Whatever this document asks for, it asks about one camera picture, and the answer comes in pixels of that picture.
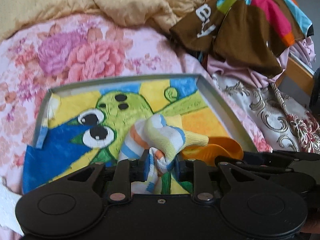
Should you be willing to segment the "colourful cartoon towel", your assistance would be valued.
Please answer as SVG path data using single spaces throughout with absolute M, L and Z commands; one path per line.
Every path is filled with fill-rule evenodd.
M 52 94 L 40 130 L 41 142 L 26 150 L 23 192 L 96 162 L 116 165 L 130 127 L 155 114 L 180 115 L 185 131 L 229 136 L 191 78 L 121 85 L 63 98 Z M 189 183 L 175 183 L 171 175 L 170 193 L 190 190 Z

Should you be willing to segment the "brown colourful jersey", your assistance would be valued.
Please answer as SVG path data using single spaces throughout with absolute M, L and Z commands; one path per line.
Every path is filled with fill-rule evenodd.
M 282 72 L 277 59 L 312 36 L 313 23 L 295 0 L 206 0 L 170 33 L 189 51 L 273 78 Z

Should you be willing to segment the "ornate patterned cloth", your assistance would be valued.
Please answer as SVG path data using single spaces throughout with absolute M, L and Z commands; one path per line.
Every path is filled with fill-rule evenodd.
M 236 114 L 247 115 L 272 149 L 319 154 L 319 123 L 276 85 L 254 88 L 219 74 L 212 79 Z

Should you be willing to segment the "striped pastel sock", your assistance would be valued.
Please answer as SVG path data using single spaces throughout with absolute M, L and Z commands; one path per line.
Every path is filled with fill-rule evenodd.
M 149 161 L 146 181 L 132 182 L 132 194 L 169 194 L 176 155 L 188 146 L 208 145 L 208 136 L 185 131 L 181 124 L 180 115 L 155 114 L 148 119 L 138 120 L 130 127 L 118 160 L 138 160 L 147 151 Z

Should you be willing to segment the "orange silicone band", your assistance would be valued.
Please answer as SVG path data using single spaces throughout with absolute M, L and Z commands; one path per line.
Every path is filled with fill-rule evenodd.
M 209 166 L 215 166 L 217 157 L 242 160 L 244 152 L 240 144 L 229 137 L 209 137 L 206 146 L 188 146 L 182 150 L 183 159 L 197 159 Z

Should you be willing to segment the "wooden bed rail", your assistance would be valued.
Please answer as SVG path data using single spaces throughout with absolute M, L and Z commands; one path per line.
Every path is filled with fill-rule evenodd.
M 304 64 L 299 58 L 290 53 L 286 70 L 276 80 L 276 86 L 279 87 L 285 77 L 290 78 L 303 92 L 311 95 L 314 80 L 314 71 Z

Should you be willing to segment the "pink floral bedsheet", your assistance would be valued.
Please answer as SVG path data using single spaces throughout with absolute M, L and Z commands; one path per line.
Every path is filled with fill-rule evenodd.
M 154 29 L 126 29 L 99 16 L 69 16 L 3 41 L 1 227 L 22 234 L 15 207 L 25 194 L 25 154 L 47 90 L 106 77 L 181 73 L 208 76 L 196 58 Z

